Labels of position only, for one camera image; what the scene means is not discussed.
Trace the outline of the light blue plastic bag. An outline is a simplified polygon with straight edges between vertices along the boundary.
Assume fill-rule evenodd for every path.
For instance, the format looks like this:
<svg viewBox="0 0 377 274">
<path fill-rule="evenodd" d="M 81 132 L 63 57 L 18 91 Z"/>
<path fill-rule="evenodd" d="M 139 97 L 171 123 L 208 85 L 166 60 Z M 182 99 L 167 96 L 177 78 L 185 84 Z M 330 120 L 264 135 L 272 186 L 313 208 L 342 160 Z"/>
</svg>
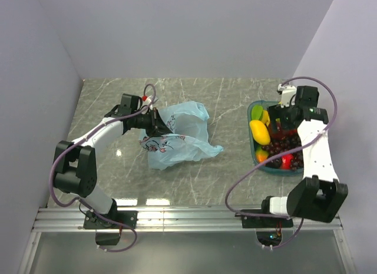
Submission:
<svg viewBox="0 0 377 274">
<path fill-rule="evenodd" d="M 209 143 L 207 123 L 210 118 L 205 106 L 196 101 L 171 105 L 159 110 L 171 133 L 149 137 L 140 131 L 139 144 L 147 150 L 148 166 L 164 170 L 183 161 L 200 161 L 216 157 L 222 146 Z"/>
</svg>

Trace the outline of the red fake apple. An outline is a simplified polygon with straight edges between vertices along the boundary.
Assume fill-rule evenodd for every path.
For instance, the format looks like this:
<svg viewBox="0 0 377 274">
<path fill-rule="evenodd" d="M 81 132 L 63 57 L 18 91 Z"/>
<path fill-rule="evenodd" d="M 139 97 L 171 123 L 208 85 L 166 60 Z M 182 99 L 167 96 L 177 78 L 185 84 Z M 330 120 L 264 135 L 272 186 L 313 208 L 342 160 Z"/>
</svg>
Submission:
<svg viewBox="0 0 377 274">
<path fill-rule="evenodd" d="M 281 157 L 282 158 L 282 165 L 280 169 L 282 170 L 290 170 L 291 169 L 291 162 L 294 159 L 292 154 L 286 154 Z"/>
</svg>

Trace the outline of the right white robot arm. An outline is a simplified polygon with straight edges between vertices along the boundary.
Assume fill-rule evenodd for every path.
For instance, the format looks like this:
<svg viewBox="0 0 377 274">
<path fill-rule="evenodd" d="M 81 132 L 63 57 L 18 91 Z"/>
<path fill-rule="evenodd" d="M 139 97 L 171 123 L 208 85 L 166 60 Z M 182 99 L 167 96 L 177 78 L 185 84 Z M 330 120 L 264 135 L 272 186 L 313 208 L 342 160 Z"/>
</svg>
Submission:
<svg viewBox="0 0 377 274">
<path fill-rule="evenodd" d="M 267 109 L 272 130 L 297 131 L 304 147 L 303 179 L 286 197 L 264 200 L 259 219 L 269 227 L 283 216 L 330 223 L 345 201 L 348 187 L 340 183 L 333 168 L 327 111 L 318 107 L 316 87 L 279 84 L 277 90 L 280 104 Z"/>
</svg>

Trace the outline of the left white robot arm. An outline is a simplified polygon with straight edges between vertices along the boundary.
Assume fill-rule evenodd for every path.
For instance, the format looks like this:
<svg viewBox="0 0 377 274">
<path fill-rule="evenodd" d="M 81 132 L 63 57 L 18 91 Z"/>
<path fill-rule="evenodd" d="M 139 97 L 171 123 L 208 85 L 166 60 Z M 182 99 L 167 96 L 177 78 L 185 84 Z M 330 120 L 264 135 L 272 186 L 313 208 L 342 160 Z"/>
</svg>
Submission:
<svg viewBox="0 0 377 274">
<path fill-rule="evenodd" d="M 133 128 L 142 129 L 148 137 L 160 137 L 171 131 L 155 108 L 155 95 L 123 94 L 101 122 L 74 141 L 60 141 L 49 174 L 49 192 L 57 205 L 65 207 L 55 189 L 73 194 L 88 208 L 90 217 L 106 228 L 119 224 L 117 204 L 97 186 L 97 155 L 109 144 Z"/>
</svg>

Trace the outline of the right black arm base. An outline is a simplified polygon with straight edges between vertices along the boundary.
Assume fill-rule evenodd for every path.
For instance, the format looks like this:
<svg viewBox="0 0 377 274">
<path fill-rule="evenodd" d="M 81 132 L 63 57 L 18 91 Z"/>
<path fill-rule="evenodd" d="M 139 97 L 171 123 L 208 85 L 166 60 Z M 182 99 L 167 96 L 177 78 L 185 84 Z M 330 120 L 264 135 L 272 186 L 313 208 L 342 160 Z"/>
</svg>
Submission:
<svg viewBox="0 0 377 274">
<path fill-rule="evenodd" d="M 243 229 L 256 229 L 258 242 L 262 247 L 273 249 L 282 243 L 282 229 L 293 227 L 292 219 L 277 217 L 245 216 L 237 214 L 241 218 Z"/>
</svg>

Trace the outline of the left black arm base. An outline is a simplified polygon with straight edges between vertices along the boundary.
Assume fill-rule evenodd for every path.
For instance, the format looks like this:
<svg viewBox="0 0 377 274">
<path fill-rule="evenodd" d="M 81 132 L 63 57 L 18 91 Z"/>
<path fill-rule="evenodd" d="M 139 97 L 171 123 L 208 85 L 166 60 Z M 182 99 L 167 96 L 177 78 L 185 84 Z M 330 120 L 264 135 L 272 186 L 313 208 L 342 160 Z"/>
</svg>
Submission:
<svg viewBox="0 0 377 274">
<path fill-rule="evenodd" d="M 116 246 L 121 239 L 123 230 L 128 230 L 123 225 L 134 229 L 137 224 L 138 212 L 136 210 L 117 211 L 115 215 L 106 218 L 99 217 L 93 212 L 85 214 L 83 229 L 95 231 L 95 242 L 99 246 Z"/>
</svg>

